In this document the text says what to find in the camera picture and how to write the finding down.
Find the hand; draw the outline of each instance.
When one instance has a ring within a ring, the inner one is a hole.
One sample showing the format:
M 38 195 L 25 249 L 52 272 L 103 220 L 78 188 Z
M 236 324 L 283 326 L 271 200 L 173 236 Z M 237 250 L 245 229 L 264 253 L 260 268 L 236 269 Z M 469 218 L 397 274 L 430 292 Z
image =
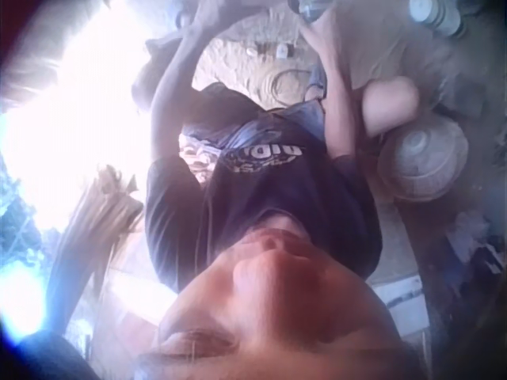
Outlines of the hand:
M 330 6 L 317 21 L 311 24 L 300 19 L 299 30 L 322 61 L 342 60 L 343 43 L 339 31 L 336 4 Z
M 245 6 L 242 0 L 200 0 L 193 25 L 215 35 L 236 22 L 266 10 L 262 6 Z

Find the raised arm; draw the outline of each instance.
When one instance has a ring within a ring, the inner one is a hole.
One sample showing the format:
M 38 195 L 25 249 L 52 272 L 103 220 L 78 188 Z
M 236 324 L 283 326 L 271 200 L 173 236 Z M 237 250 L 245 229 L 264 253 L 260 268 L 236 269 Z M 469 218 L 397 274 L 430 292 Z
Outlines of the raised arm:
M 328 155 L 355 155 L 357 122 L 350 70 L 338 32 L 336 5 L 311 25 L 302 23 L 301 34 L 318 53 L 327 77 L 324 132 Z
M 178 136 L 193 102 L 192 79 L 209 42 L 260 7 L 239 0 L 200 0 L 194 21 L 184 32 L 173 60 L 162 76 L 151 105 L 152 159 L 179 153 Z

